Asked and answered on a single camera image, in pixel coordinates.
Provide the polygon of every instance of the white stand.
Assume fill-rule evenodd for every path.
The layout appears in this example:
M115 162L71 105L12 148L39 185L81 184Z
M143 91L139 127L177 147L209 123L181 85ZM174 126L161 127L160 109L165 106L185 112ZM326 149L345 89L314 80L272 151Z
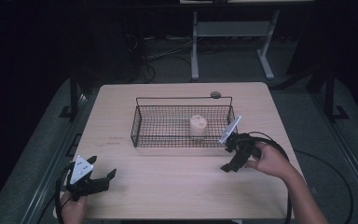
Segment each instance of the white stand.
M193 49L191 51L191 78L199 79L199 63L197 58L197 42L199 36L265 36L262 49L257 50L258 58L263 66L267 79L274 78L266 58L269 43L274 34L280 10L275 10L270 21L198 21L197 11L193 19Z

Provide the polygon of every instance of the human hand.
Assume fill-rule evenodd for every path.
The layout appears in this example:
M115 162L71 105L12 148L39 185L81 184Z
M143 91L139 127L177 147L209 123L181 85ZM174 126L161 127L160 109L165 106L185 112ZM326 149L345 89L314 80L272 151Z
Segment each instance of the human hand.
M80 224L87 211L87 196L82 196L77 202L72 201L72 194L66 191L60 198L62 220L65 224Z
M298 173L278 149L261 142L256 142L255 146L260 149L261 157L255 158L255 161L247 161L245 167L254 168L261 173L276 176L282 180Z

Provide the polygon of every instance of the table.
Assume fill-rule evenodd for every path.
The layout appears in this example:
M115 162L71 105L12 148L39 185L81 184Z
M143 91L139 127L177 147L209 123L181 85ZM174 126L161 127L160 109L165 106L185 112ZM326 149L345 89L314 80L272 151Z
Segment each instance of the table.
M181 4L202 4L212 3L205 1L188 1L181 0ZM229 4L238 3L298 3L313 2L313 0L231 0ZM267 51L272 35L274 34L275 25L278 20L280 10L276 9L269 21L198 21L197 11L194 12L193 20L193 44L191 51L191 78L199 79L199 64L197 56L197 43L200 36L264 36L266 41L261 49L257 50L257 56L263 67L267 79L273 79L274 75L269 66Z
M87 218L240 219L284 218L287 189L253 169L225 173L233 154L223 147L134 147L136 97L232 96L239 133L268 134L300 170L280 116L264 83L187 83L102 86L77 155L98 156L91 178L117 168L110 190L88 198Z

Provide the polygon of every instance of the wire basket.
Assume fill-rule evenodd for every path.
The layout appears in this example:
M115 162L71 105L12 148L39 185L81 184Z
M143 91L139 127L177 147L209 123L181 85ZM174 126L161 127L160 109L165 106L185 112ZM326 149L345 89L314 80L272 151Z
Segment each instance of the wire basket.
M232 97L138 97L131 140L135 147L222 147L219 143L222 131L235 119L231 103ZM203 136L189 134L190 118L194 115L207 120Z

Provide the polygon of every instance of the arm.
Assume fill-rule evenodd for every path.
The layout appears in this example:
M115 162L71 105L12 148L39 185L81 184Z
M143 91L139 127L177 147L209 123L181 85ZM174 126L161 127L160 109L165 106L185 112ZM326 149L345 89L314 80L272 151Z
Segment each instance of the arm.
M279 177L284 182L298 223L328 223L298 170L274 147L263 143L256 143L255 146L260 148L261 158L247 161L245 166Z
M64 224L81 224L87 211L87 196L82 196L77 202L72 201L72 195L66 191L60 201L62 205L62 220Z

